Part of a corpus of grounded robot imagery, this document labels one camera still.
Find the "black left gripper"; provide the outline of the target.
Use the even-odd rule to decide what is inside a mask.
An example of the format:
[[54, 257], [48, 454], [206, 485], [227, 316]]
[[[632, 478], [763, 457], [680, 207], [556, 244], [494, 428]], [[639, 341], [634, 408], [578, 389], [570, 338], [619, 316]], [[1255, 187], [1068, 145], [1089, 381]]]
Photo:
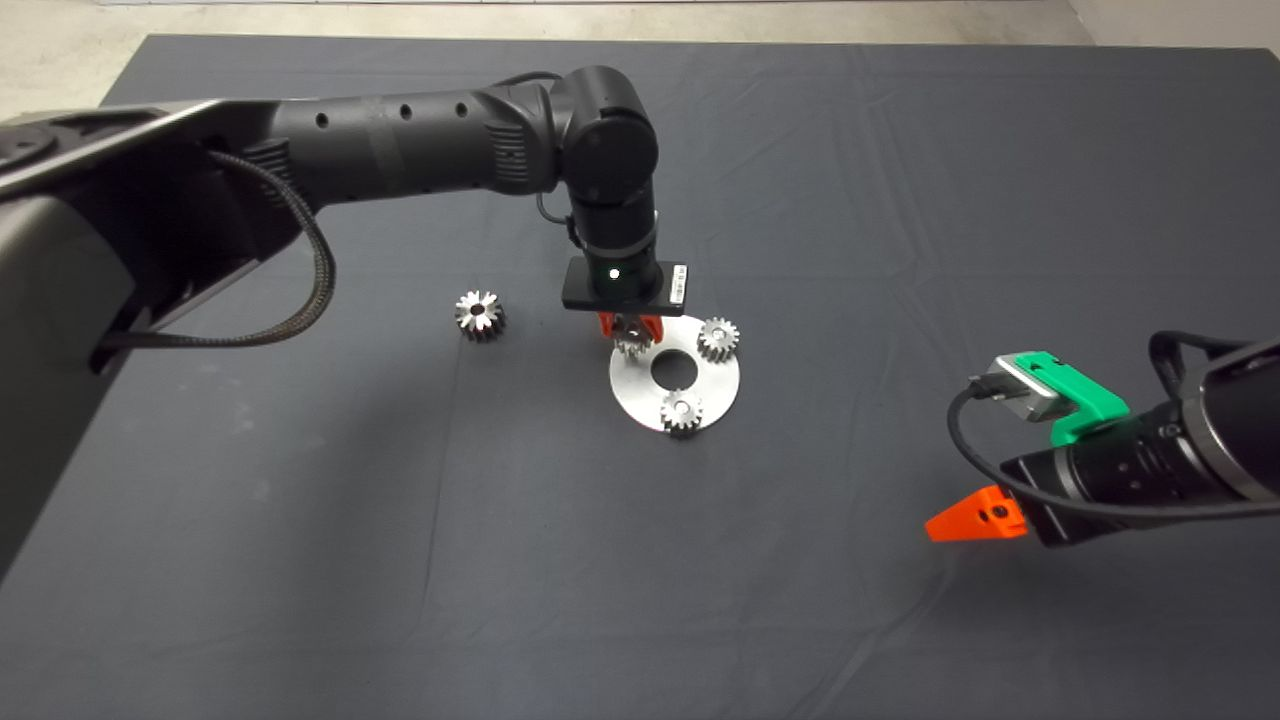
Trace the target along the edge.
[[617, 338], [620, 316], [639, 315], [644, 343], [659, 343], [664, 337], [663, 316], [685, 314], [690, 266], [662, 261], [649, 249], [623, 259], [580, 254], [570, 259], [561, 290], [567, 310], [598, 313], [602, 334]]

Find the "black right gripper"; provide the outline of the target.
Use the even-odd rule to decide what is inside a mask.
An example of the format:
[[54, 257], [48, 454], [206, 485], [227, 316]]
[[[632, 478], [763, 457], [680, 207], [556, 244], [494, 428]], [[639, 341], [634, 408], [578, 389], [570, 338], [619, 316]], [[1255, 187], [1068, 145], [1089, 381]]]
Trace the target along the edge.
[[[1065, 455], [1056, 448], [1009, 459], [1000, 464], [1000, 470], [1010, 480], [1047, 495], [1085, 500], [1068, 469]], [[1030, 528], [1046, 548], [1059, 550], [1112, 533], [1110, 521], [1062, 510], [1025, 495], [1016, 495], [1016, 500], [1000, 486], [986, 486], [931, 518], [925, 523], [925, 534], [934, 543], [1006, 541], [1027, 536]]]

